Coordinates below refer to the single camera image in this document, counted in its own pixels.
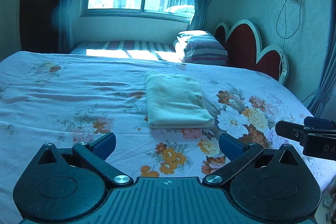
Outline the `right hand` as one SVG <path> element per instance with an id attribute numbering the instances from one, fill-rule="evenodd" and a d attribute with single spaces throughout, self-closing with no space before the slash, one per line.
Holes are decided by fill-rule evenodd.
<path id="1" fill-rule="evenodd" d="M 329 184 L 328 193 L 331 196 L 330 221 L 335 223 L 336 220 L 336 176 L 334 176 Z"/>

